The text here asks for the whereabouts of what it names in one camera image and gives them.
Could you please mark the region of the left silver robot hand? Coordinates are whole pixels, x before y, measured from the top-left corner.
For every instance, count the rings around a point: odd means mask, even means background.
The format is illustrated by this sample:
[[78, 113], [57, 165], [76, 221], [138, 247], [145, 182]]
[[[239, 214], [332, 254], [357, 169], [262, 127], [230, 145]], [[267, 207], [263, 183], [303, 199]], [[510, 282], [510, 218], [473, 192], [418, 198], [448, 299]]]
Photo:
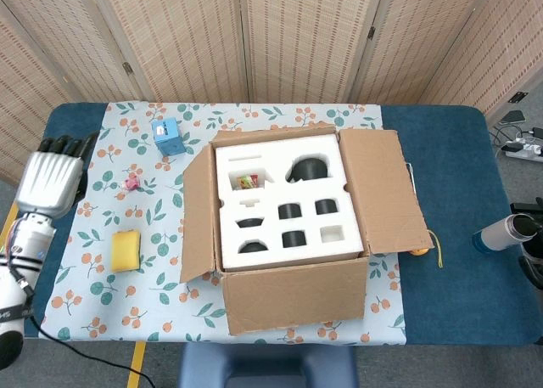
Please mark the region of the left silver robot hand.
[[87, 190], [86, 163], [97, 138], [97, 131], [86, 138], [44, 138], [20, 180], [15, 197], [19, 211], [59, 219], [81, 201]]

